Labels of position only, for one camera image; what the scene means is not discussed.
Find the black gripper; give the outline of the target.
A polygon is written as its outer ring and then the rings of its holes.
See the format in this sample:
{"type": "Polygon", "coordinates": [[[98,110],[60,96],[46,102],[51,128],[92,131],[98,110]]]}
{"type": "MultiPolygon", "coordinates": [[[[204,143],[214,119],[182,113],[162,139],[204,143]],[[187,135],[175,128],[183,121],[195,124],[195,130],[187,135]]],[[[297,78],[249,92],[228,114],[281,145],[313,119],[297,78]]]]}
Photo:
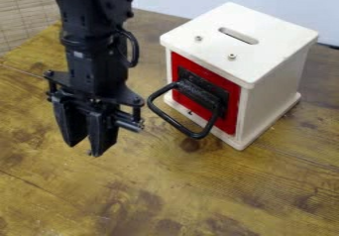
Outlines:
{"type": "Polygon", "coordinates": [[[56,121],[68,146],[88,135],[91,155],[100,157],[116,143],[116,127],[134,132],[143,128],[144,100],[126,84],[128,69],[138,65],[139,46],[132,47],[131,59],[127,46],[114,46],[92,53],[67,51],[67,60],[68,72],[44,75],[56,121]]]}

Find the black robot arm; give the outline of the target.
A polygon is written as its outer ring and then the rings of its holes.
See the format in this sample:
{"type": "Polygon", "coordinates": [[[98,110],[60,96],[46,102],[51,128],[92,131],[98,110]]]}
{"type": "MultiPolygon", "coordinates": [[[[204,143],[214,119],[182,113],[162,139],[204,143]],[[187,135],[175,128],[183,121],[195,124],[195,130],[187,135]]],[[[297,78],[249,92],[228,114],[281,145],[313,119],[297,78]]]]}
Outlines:
{"type": "Polygon", "coordinates": [[[56,0],[68,70],[47,71],[48,100],[66,143],[90,140],[95,157],[115,145],[118,131],[143,128],[143,98],[127,87],[138,65],[138,40],[123,23],[134,0],[56,0]]]}

